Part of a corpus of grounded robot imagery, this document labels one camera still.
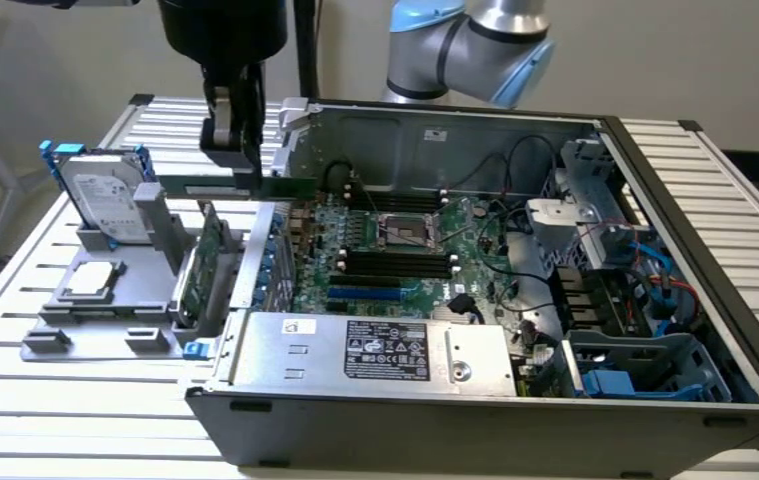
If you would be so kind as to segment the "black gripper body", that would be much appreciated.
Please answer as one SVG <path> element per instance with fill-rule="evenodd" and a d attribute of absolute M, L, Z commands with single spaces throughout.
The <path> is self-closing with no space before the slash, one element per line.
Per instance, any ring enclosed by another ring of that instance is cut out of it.
<path fill-rule="evenodd" d="M 287 42 L 285 1 L 159 1 L 172 49 L 202 66 L 259 63 Z"/>

